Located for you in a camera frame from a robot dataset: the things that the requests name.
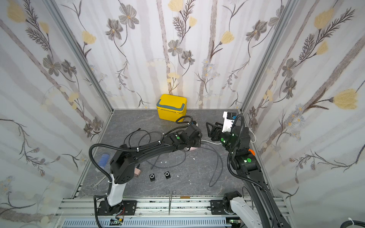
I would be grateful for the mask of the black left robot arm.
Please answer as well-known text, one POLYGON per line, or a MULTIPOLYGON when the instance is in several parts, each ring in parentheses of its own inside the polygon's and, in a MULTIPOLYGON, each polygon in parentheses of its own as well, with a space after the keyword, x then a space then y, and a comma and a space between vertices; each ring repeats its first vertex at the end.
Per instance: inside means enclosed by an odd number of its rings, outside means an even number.
POLYGON ((88 155, 92 164, 108 179, 108 191, 105 195, 93 196, 94 215, 97 218, 103 213, 114 215, 121 211, 123 193, 126 184, 134 178, 135 168, 144 161, 162 154, 172 153, 201 145, 202 131, 191 116, 183 116, 176 120, 178 127, 162 134, 161 139, 148 144, 120 147, 96 143, 90 146, 88 155), (110 172, 106 172, 93 157, 93 150, 103 147, 116 151, 110 161, 110 172))

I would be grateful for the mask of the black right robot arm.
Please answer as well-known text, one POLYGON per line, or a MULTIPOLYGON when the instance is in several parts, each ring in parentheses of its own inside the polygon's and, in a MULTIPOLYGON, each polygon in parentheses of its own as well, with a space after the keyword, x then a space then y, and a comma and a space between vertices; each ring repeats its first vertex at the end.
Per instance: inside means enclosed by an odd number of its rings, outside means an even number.
POLYGON ((265 181, 255 153, 250 149, 250 130, 242 114, 227 112, 224 123, 206 123, 208 137, 220 142, 228 152, 229 173, 244 182, 253 209, 238 192, 226 193, 223 205, 226 213, 236 214, 246 228, 289 228, 265 181))

